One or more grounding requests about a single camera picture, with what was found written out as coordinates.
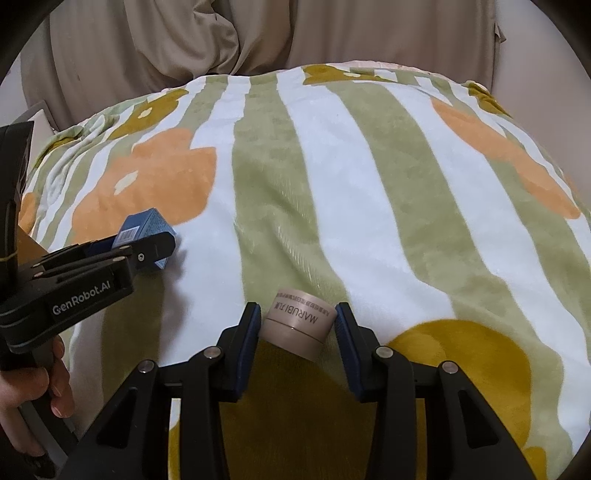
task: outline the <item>beige curtain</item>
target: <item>beige curtain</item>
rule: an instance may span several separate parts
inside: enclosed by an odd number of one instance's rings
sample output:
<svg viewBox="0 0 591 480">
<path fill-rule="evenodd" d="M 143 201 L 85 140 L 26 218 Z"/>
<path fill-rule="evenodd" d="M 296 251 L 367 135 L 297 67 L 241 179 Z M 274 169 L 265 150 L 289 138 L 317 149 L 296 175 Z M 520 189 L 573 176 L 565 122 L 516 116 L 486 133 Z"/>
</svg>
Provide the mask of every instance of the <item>beige curtain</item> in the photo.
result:
<svg viewBox="0 0 591 480">
<path fill-rule="evenodd" d="M 208 73 L 376 60 L 490 87 L 494 0 L 64 0 L 22 52 L 58 127 Z"/>
</svg>

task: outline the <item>striped blanket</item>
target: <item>striped blanket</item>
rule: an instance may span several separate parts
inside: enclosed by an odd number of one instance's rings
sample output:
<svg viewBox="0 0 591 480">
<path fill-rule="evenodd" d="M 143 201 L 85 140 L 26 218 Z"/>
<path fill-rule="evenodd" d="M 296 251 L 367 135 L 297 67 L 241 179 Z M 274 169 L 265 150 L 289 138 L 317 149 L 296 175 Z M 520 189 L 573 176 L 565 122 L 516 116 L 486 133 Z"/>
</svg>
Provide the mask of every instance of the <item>striped blanket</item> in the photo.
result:
<svg viewBox="0 0 591 480">
<path fill-rule="evenodd" d="M 383 64 L 201 77 L 56 135 L 20 225 L 54 251 L 151 207 L 179 235 L 168 266 L 67 334 L 80 431 L 140 360 L 185 361 L 289 287 L 348 301 L 412 361 L 458 362 L 538 480 L 585 439 L 589 211 L 482 86 Z M 334 334 L 315 364 L 261 342 L 222 415 L 233 479 L 363 477 L 374 408 Z M 171 478 L 177 422 L 175 404 Z"/>
</svg>

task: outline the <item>barcode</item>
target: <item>barcode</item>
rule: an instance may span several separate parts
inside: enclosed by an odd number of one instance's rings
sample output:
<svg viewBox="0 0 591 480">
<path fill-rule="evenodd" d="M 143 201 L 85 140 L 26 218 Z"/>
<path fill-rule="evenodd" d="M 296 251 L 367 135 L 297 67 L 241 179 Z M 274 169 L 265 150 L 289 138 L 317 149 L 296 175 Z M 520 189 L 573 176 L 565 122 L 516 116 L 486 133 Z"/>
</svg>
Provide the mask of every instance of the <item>barcode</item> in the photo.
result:
<svg viewBox="0 0 591 480">
<path fill-rule="evenodd" d="M 117 237 L 113 241 L 112 248 L 132 242 L 135 239 L 135 234 L 138 233 L 138 230 L 139 226 L 134 226 L 133 228 L 119 232 L 119 235 L 117 235 Z"/>
</svg>

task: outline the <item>human hand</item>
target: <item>human hand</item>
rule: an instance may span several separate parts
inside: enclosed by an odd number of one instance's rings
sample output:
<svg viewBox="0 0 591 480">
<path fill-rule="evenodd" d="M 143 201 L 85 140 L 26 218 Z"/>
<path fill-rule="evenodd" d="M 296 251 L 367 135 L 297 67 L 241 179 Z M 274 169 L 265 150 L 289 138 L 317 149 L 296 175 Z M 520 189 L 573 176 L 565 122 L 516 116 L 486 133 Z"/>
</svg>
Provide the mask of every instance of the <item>human hand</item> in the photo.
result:
<svg viewBox="0 0 591 480">
<path fill-rule="evenodd" d="M 70 374 L 61 360 L 65 351 L 62 339 L 56 336 L 53 340 L 55 361 L 50 373 L 45 368 L 0 372 L 0 425 L 18 452 L 33 457 L 44 454 L 43 447 L 31 434 L 18 411 L 21 404 L 41 397 L 49 389 L 51 410 L 55 416 L 68 418 L 74 413 Z"/>
</svg>

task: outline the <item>small blue package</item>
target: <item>small blue package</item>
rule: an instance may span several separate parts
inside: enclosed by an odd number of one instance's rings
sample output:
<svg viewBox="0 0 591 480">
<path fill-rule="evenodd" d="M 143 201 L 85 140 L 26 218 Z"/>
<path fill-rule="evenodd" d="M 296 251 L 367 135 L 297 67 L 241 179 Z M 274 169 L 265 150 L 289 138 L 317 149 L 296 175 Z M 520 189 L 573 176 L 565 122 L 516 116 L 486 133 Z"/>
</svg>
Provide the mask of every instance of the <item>small blue package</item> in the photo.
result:
<svg viewBox="0 0 591 480">
<path fill-rule="evenodd" d="M 140 238 L 144 238 L 145 236 L 155 235 L 160 232 L 170 232 L 176 236 L 176 232 L 167 221 L 164 220 L 164 217 L 160 215 L 160 212 L 155 208 L 150 208 L 145 212 L 129 215 L 125 219 L 111 248 L 120 247 L 121 245 L 131 243 Z M 166 265 L 167 260 L 168 258 L 158 260 L 155 265 L 162 270 Z"/>
</svg>

